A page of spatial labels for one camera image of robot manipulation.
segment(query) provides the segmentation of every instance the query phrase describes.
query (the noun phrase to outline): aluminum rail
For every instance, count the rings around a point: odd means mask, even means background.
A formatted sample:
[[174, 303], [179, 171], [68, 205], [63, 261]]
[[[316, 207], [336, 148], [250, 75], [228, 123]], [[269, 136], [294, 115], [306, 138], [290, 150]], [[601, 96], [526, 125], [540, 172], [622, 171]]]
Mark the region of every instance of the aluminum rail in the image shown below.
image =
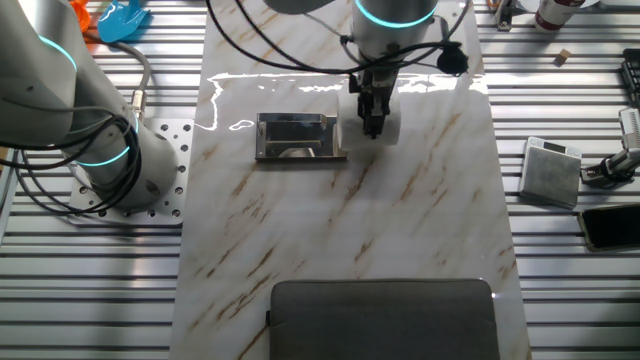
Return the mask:
[[[89, 4], [102, 11], [102, 3]], [[194, 118], [204, 42], [202, 1], [149, 0], [153, 21], [131, 38], [151, 61], [147, 116]], [[497, 32], [476, 0], [503, 183], [529, 324], [533, 359], [640, 359], [640, 250], [591, 254], [578, 210], [640, 202], [640, 182], [615, 191], [581, 188], [573, 211], [520, 203], [528, 136], [584, 151], [584, 165], [621, 149], [617, 76], [622, 50], [638, 46], [640, 13], [575, 15], [556, 37], [516, 16]], [[558, 68], [554, 57], [573, 55]], [[92, 52], [129, 98], [136, 60], [96, 45]], [[55, 154], [33, 156], [33, 163]], [[66, 169], [43, 185], [68, 198]], [[0, 359], [155, 360], [168, 357], [180, 250], [172, 229], [78, 231], [18, 189], [0, 246]]]

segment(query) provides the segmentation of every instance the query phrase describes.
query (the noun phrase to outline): white cylinder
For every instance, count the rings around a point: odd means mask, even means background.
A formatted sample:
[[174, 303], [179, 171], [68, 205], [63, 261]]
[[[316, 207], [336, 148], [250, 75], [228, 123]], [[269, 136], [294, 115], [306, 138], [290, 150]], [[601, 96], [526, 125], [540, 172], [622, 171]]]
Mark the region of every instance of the white cylinder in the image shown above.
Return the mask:
[[585, 0], [542, 0], [536, 12], [536, 29], [547, 34], [558, 32], [584, 2]]

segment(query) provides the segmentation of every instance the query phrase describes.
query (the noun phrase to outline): smartphone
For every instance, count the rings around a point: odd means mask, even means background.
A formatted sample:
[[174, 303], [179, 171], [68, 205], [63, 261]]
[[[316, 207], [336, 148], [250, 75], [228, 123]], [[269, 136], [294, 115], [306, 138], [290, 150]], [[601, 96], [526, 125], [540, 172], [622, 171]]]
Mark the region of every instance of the smartphone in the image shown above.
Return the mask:
[[640, 204], [589, 209], [578, 219], [590, 251], [640, 247]]

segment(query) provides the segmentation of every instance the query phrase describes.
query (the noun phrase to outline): marble table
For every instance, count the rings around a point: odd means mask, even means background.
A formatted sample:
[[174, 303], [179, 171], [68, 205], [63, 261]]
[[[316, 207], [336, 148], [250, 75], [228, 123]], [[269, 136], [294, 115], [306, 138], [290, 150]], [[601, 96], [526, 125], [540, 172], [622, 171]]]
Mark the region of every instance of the marble table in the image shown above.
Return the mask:
[[[259, 0], [245, 4], [299, 59], [353, 65], [317, 23], [278, 15]], [[441, 0], [437, 13], [453, 24], [460, 5]], [[337, 0], [314, 14], [346, 33], [350, 9]], [[215, 10], [244, 48], [284, 61], [233, 1], [216, 1]], [[427, 38], [440, 36], [436, 24]], [[348, 162], [263, 164], [254, 160], [256, 114], [335, 115], [345, 78], [258, 65], [208, 24], [171, 359], [268, 359], [273, 285], [374, 278], [483, 279], [495, 296], [502, 359], [530, 357], [473, 13], [453, 39], [470, 55], [470, 74], [404, 69], [397, 146], [350, 154]]]

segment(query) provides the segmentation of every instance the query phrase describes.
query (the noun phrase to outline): black device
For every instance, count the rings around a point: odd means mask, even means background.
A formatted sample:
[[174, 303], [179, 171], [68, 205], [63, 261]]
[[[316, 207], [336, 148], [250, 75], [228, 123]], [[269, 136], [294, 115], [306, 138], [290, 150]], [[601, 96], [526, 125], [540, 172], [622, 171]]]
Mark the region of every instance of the black device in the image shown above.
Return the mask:
[[622, 79], [624, 80], [631, 106], [640, 108], [640, 49], [625, 49], [622, 54]]
[[589, 209], [578, 216], [590, 251], [640, 247], [640, 205]]

